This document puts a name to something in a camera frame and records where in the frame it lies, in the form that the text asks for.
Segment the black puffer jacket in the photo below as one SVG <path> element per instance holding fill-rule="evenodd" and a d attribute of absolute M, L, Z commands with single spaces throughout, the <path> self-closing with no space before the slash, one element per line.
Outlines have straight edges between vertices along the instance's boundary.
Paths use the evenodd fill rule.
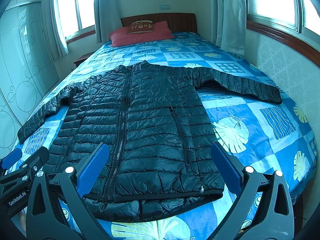
<path fill-rule="evenodd" d="M 62 172 L 104 143 L 109 158 L 84 195 L 91 213 L 115 222 L 164 219 L 223 195 L 210 153 L 216 135 L 197 93 L 206 86 L 282 102 L 278 88 L 246 77 L 143 61 L 67 85 L 17 135 L 25 142 L 67 105 L 44 172 Z"/>

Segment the left bedroom window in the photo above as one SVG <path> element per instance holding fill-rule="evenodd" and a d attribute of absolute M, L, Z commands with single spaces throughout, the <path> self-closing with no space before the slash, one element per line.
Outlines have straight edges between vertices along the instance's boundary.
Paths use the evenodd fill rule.
<path fill-rule="evenodd" d="M 67 41 L 93 31 L 94 0 L 57 0 L 59 18 Z"/>

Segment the bedroom window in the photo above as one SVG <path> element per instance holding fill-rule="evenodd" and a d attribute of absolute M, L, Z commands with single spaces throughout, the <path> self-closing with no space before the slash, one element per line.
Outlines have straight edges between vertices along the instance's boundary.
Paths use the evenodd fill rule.
<path fill-rule="evenodd" d="M 57 0 L 59 18 L 67 41 L 93 31 L 94 0 Z"/>
<path fill-rule="evenodd" d="M 247 19 L 319 50 L 319 4 L 312 0 L 247 0 Z"/>

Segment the right bedroom window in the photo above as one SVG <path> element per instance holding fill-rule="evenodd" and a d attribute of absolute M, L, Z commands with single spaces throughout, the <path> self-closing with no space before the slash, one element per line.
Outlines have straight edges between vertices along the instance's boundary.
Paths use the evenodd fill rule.
<path fill-rule="evenodd" d="M 312 0 L 247 0 L 247 19 L 319 50 L 319 4 Z"/>

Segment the white glass wardrobe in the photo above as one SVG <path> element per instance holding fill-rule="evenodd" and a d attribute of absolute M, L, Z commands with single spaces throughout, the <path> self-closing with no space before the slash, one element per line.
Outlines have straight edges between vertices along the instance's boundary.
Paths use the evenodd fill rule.
<path fill-rule="evenodd" d="M 59 78 L 41 22 L 42 0 L 11 0 L 1 16 L 1 156 Z"/>

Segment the blue patterned bed cover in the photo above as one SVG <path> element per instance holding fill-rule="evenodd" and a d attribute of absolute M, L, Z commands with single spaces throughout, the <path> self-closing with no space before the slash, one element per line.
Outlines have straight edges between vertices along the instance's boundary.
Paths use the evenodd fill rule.
<path fill-rule="evenodd" d="M 272 80 L 242 57 L 220 50 L 194 33 L 173 39 L 112 47 L 104 44 L 43 97 L 35 113 L 61 88 L 113 69 L 148 61 L 171 67 L 210 67 L 267 84 Z M 281 170 L 291 197 L 297 199 L 316 169 L 318 142 L 304 113 L 286 94 L 279 106 L 242 98 L 219 89 L 199 92 L 218 133 L 219 143 L 261 173 Z M 114 239 L 206 239 L 220 224 L 236 196 L 223 197 L 181 215 L 145 223 L 103 222 Z"/>

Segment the dark wooden nightstand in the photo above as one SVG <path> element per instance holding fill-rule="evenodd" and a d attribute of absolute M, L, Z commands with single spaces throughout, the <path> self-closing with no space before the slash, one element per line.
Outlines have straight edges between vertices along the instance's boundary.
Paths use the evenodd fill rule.
<path fill-rule="evenodd" d="M 79 67 L 80 64 L 82 64 L 83 62 L 85 62 L 91 55 L 93 54 L 93 52 L 87 53 L 85 55 L 82 55 L 81 57 L 79 57 L 78 59 L 76 59 L 74 61 L 74 64 L 76 67 Z"/>

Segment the grey curtain left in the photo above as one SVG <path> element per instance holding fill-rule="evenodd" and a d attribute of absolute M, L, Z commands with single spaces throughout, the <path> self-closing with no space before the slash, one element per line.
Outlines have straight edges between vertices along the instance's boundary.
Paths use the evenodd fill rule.
<path fill-rule="evenodd" d="M 60 59 L 69 51 L 62 30 L 58 0 L 42 0 L 41 12 L 44 39 L 49 55 L 53 60 Z"/>

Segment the grey curtain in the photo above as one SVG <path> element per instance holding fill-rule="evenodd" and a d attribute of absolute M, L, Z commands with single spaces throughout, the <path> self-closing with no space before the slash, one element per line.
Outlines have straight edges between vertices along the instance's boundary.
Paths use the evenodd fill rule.
<path fill-rule="evenodd" d="M 94 20 L 97 43 L 105 43 L 110 33 L 121 27 L 116 0 L 94 0 Z"/>
<path fill-rule="evenodd" d="M 41 12 L 44 39 L 49 55 L 53 60 L 60 59 L 69 51 L 62 30 L 58 0 L 42 0 Z"/>
<path fill-rule="evenodd" d="M 211 5 L 211 41 L 226 52 L 244 56 L 246 0 L 211 0 Z"/>

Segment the brown embroidered cushion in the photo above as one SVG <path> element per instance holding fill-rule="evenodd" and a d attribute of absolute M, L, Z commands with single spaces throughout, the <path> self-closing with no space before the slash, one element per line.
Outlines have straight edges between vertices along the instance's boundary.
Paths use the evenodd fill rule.
<path fill-rule="evenodd" d="M 150 20 L 140 20 L 129 25 L 127 34 L 142 34 L 153 32 L 153 22 Z"/>

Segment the grey curtain middle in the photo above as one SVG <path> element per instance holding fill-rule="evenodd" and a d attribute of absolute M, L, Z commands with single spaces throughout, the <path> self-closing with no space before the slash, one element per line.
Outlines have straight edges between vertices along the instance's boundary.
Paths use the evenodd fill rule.
<path fill-rule="evenodd" d="M 121 27 L 116 0 L 94 0 L 94 20 L 97 43 L 105 43 L 110 33 Z"/>

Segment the red pillow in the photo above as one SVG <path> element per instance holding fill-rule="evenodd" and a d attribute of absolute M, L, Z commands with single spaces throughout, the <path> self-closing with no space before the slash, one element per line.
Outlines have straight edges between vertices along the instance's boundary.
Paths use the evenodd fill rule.
<path fill-rule="evenodd" d="M 166 21 L 153 25 L 153 31 L 147 33 L 128 34 L 129 27 L 118 28 L 110 33 L 112 47 L 121 47 L 143 42 L 160 41 L 174 38 Z"/>

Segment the grey curtain right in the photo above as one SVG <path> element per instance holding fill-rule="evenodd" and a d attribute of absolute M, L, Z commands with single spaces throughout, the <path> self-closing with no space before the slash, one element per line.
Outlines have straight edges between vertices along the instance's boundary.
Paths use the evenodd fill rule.
<path fill-rule="evenodd" d="M 246 0 L 211 0 L 211 5 L 211 41 L 226 52 L 244 56 Z"/>

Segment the dark wooden headboard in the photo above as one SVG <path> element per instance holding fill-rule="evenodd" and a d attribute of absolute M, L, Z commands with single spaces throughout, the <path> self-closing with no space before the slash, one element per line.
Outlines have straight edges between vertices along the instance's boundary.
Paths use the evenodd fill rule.
<path fill-rule="evenodd" d="M 166 21 L 168 28 L 173 33 L 197 33 L 196 15 L 193 13 L 170 12 L 129 16 L 121 18 L 121 23 L 123 27 L 128 27 L 131 23 L 139 20 L 150 20 L 153 23 Z"/>

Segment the wall power socket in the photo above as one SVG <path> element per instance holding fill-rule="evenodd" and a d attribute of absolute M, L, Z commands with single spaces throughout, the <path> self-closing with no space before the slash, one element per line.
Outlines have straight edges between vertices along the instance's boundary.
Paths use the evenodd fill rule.
<path fill-rule="evenodd" d="M 170 10 L 171 6 L 169 4 L 161 4 L 159 5 L 159 10 Z"/>

